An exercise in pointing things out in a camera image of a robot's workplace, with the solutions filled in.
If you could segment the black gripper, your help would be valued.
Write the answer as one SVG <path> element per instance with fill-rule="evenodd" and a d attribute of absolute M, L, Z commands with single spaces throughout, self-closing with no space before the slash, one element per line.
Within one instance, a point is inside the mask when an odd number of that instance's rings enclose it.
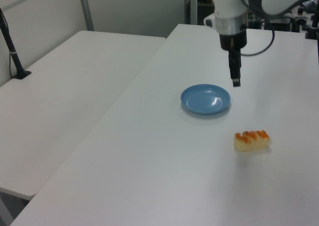
<path fill-rule="evenodd" d="M 230 69 L 230 77 L 233 87 L 241 86 L 241 56 L 239 51 L 247 45 L 247 31 L 243 30 L 233 35 L 219 35 L 220 45 L 223 50 L 229 51 L 228 61 Z"/>

